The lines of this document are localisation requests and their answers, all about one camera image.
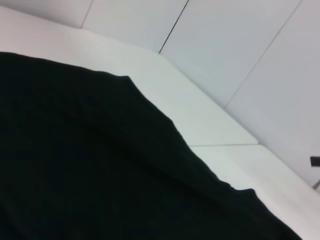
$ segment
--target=black cloth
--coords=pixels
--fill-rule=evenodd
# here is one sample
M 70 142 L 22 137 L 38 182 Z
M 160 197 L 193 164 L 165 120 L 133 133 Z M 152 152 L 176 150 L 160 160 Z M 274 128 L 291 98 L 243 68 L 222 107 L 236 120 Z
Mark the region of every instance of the black cloth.
M 0 239 L 300 238 L 129 77 L 0 53 Z

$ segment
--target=black fabric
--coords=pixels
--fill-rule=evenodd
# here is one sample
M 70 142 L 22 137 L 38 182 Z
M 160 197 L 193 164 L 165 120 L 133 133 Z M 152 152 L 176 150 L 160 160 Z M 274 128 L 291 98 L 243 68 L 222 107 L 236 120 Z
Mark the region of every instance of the black fabric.
M 12 53 L 0 70 L 1 240 L 300 239 L 129 77 Z

